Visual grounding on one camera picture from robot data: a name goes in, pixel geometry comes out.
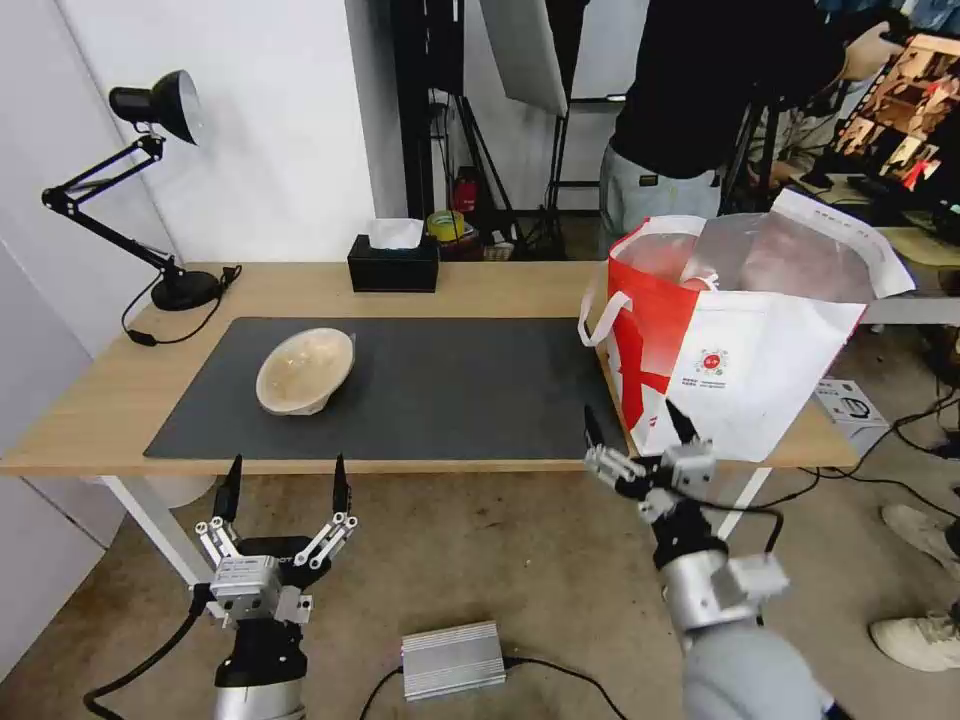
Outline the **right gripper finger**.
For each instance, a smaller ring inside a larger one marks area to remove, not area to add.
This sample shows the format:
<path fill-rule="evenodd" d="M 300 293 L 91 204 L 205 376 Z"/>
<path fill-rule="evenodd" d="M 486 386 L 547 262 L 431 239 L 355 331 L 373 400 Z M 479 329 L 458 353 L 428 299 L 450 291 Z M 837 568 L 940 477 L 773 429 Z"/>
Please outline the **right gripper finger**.
<path fill-rule="evenodd" d="M 665 405 L 673 428 L 678 437 L 677 445 L 686 447 L 699 444 L 700 436 L 695 429 L 692 420 L 671 400 L 666 400 Z"/>
<path fill-rule="evenodd" d="M 647 477 L 643 466 L 605 444 L 599 422 L 589 405 L 584 406 L 584 439 L 584 465 L 603 483 L 634 483 Z"/>

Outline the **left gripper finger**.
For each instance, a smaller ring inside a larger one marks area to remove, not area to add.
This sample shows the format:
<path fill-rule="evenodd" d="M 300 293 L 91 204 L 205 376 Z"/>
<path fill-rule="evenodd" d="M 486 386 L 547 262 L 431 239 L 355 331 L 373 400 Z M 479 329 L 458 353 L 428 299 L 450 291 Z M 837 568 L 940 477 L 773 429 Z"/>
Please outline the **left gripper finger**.
<path fill-rule="evenodd" d="M 343 455 L 339 454 L 333 475 L 332 517 L 295 555 L 296 567 L 322 569 L 333 561 L 359 524 L 358 518 L 351 513 L 351 502 L 352 491 L 345 461 Z"/>
<path fill-rule="evenodd" d="M 233 528 L 238 509 L 243 458 L 236 455 L 216 486 L 212 517 L 196 524 L 196 536 L 213 563 L 240 554 L 239 536 Z"/>

